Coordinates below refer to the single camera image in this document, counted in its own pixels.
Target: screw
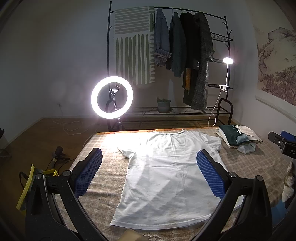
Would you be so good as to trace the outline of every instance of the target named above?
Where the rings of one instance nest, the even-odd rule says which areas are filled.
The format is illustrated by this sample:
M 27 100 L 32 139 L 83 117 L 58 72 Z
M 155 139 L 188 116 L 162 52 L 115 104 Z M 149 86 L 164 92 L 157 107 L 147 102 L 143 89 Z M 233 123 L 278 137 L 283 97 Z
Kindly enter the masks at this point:
M 39 173 L 39 174 L 36 175 L 36 179 L 37 180 L 41 179 L 42 177 L 43 177 L 43 175 L 41 173 Z
M 263 177 L 260 176 L 260 175 L 257 175 L 257 176 L 256 176 L 256 179 L 257 179 L 258 181 L 263 181 Z
M 63 173 L 62 173 L 62 175 L 63 175 L 64 177 L 68 177 L 68 176 L 70 176 L 71 174 L 72 174 L 72 171 L 70 171 L 70 170 L 63 171 Z
M 229 172 L 228 175 L 230 177 L 237 177 L 237 174 L 235 172 Z

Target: plaid bedsheet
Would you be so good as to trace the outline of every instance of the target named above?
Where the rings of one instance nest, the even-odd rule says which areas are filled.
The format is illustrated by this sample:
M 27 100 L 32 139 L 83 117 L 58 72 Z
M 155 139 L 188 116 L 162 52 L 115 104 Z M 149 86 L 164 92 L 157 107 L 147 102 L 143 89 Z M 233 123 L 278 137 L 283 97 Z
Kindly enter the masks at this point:
M 163 132 L 179 132 L 180 130 L 157 130 Z M 210 136 L 216 136 L 215 128 L 191 129 L 200 131 Z M 118 240 L 126 228 L 110 226 L 115 209 L 120 201 L 122 188 L 126 178 L 128 158 L 121 155 L 117 149 L 116 140 L 124 135 L 143 135 L 147 131 L 129 131 L 122 133 L 97 133 L 80 152 L 70 169 L 84 160 L 93 148 L 100 148 L 103 152 L 103 162 L 91 182 L 84 196 L 79 197 L 84 209 L 91 217 L 96 226 L 110 240 Z M 281 199 L 283 190 L 283 178 L 287 172 L 288 163 L 274 150 L 269 141 L 257 144 L 256 151 L 247 155 L 238 152 L 235 148 L 228 148 L 222 140 L 220 156 L 229 171 L 236 172 L 240 177 L 254 178 L 261 175 L 264 178 L 271 206 L 275 206 Z M 57 203 L 68 228 L 75 230 L 67 212 L 57 195 Z M 224 230 L 229 229 L 235 220 L 239 209 L 234 211 L 229 218 Z M 166 241 L 188 241 L 202 227 L 203 223 L 186 228 L 165 230 L 137 230 L 142 234 L 155 234 Z

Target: clothing rack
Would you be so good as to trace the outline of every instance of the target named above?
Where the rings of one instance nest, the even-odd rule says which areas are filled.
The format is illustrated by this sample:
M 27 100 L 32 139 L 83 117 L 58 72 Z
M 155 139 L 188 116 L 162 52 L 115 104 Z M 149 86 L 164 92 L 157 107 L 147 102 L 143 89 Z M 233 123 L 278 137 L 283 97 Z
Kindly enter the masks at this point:
M 110 76 L 110 68 L 109 68 L 109 36 L 110 36 L 110 29 L 112 28 L 112 26 L 110 26 L 110 16 L 111 13 L 114 13 L 114 11 L 111 11 L 111 6 L 112 6 L 112 1 L 110 1 L 110 5 L 109 5 L 109 15 L 108 15 L 108 29 L 107 29 L 107 74 L 108 77 Z M 200 11 L 196 11 L 196 10 L 192 10 L 192 9 L 185 9 L 185 8 L 175 8 L 175 7 L 154 7 L 155 9 L 161 8 L 161 9 L 174 9 L 174 10 L 181 10 L 181 11 L 186 11 L 186 12 L 193 12 L 193 13 L 202 13 L 204 15 L 208 15 L 208 16 L 212 16 L 218 19 L 222 19 L 224 20 L 223 23 L 225 24 L 226 27 L 226 32 L 227 32 L 227 36 L 221 35 L 221 34 L 217 34 L 217 33 L 213 33 L 211 32 L 211 36 L 212 36 L 212 40 L 215 41 L 219 41 L 219 42 L 223 42 L 225 43 L 225 45 L 228 48 L 228 55 L 229 58 L 231 57 L 231 53 L 230 53 L 230 42 L 233 41 L 232 38 L 230 38 L 230 34 L 232 32 L 228 30 L 228 25 L 227 25 L 227 18 L 224 16 L 224 18 L 213 15 L 213 14 L 209 14 L 209 13 L 205 13 L 205 12 L 200 12 Z M 223 62 L 223 60 L 221 59 L 216 59 L 214 58 L 214 62 L 215 63 L 220 63 L 220 64 L 225 64 Z M 229 66 L 229 74 L 228 74 L 228 79 L 227 79 L 227 85 L 229 86 L 229 81 L 230 81 L 230 66 Z M 208 84 L 208 87 L 212 87 L 212 88 L 219 88 L 218 84 Z M 109 100 L 106 103 L 106 112 L 109 112 L 109 104 L 113 101 L 113 98 L 111 97 L 111 93 L 110 93 L 110 84 L 108 84 L 108 89 L 109 89 Z M 226 92 L 226 98 L 221 98 L 219 100 L 218 106 L 217 107 L 207 107 L 210 109 L 210 111 L 208 111 L 208 109 L 203 110 L 203 111 L 199 111 L 199 110 L 190 110 L 188 112 L 188 109 L 190 107 L 171 107 L 171 112 L 170 113 L 160 113 L 157 111 L 157 107 L 130 107 L 130 109 L 124 114 L 124 116 L 144 116 L 144 115 L 163 115 L 163 116 L 169 116 L 169 115 L 209 115 L 211 113 L 211 111 L 213 110 L 214 115 L 216 115 L 216 120 L 217 122 L 219 121 L 220 123 L 224 124 L 220 119 L 219 119 L 219 114 L 229 114 L 229 119 L 228 119 L 228 125 L 231 123 L 231 119 L 232 119 L 232 114 L 233 114 L 233 106 L 232 103 L 228 100 L 228 91 L 229 89 L 233 89 L 231 87 L 229 87 L 227 89 Z M 226 102 L 230 105 L 231 110 L 228 111 L 225 108 L 223 108 L 221 106 L 221 102 Z M 149 122 L 150 120 L 141 120 L 140 121 L 140 125 L 142 122 Z M 119 126 L 117 125 L 117 122 L 115 122 L 113 124 L 113 126 L 111 126 L 110 120 L 107 119 L 107 125 L 108 125 L 108 130 L 109 131 L 113 131 L 115 127 L 117 127 L 117 130 L 119 131 Z

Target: blue gripper pad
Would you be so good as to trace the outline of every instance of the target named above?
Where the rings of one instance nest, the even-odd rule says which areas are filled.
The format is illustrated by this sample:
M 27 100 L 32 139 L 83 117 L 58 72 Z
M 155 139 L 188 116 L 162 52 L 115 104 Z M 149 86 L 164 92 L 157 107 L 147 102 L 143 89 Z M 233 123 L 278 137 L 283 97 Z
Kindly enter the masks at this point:
M 78 162 L 73 168 L 71 186 L 76 198 L 85 194 L 96 172 L 98 171 L 102 160 L 103 153 L 101 149 L 94 148 L 85 160 Z
M 296 142 L 296 136 L 294 136 L 286 131 L 281 132 L 281 137 L 285 138 L 288 141 Z
M 209 184 L 213 194 L 221 199 L 224 198 L 224 195 L 228 188 L 228 178 L 227 176 L 225 176 L 225 174 L 227 175 L 226 170 L 222 167 L 220 163 L 215 162 L 206 150 L 201 150 L 197 153 L 196 163 L 202 174 L 204 175 L 207 183 Z M 224 178 L 218 173 L 218 170 L 216 169 L 217 165 L 220 165 L 220 167 L 222 167 L 222 169 L 219 169 L 222 172 Z

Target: t-shirt hem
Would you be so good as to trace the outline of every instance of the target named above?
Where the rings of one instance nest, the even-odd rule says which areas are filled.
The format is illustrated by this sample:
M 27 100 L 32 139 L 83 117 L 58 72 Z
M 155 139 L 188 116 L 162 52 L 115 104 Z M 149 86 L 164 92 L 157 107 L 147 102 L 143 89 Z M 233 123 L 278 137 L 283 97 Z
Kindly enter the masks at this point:
M 237 202 L 237 206 L 234 210 L 238 209 L 242 205 L 243 200 Z M 166 224 L 153 224 L 153 225 L 146 225 L 146 224 L 135 224 L 135 223 L 126 223 L 121 221 L 112 220 L 110 225 L 129 228 L 129 229 L 145 229 L 145 230 L 159 230 L 159 229 L 175 229 L 175 228 L 184 228 L 194 224 L 198 224 L 210 218 L 211 214 L 195 218 L 189 221 L 177 222 L 177 223 L 166 223 Z

